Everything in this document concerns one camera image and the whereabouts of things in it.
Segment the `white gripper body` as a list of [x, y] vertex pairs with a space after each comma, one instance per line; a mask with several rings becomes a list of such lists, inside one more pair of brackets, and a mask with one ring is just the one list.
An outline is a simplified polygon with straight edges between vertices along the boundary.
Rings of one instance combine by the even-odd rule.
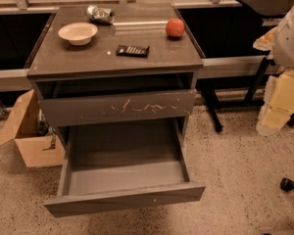
[[277, 27], [270, 29], [253, 43], [253, 47], [260, 51], [271, 51], [276, 30]]

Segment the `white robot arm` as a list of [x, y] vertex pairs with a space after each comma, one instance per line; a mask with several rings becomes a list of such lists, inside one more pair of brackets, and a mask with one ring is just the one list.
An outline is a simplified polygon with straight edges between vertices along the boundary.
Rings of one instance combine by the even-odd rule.
[[269, 77], [258, 116], [256, 130], [268, 136], [278, 132], [294, 114], [294, 5], [278, 26], [258, 38], [253, 47], [269, 51], [274, 62], [284, 68], [279, 77]]

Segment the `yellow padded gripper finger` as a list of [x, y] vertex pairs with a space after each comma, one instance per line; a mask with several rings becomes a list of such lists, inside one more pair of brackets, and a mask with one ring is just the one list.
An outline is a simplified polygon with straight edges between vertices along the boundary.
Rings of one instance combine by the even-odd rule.
[[294, 70], [270, 76], [260, 110], [261, 130], [280, 130], [294, 114]]

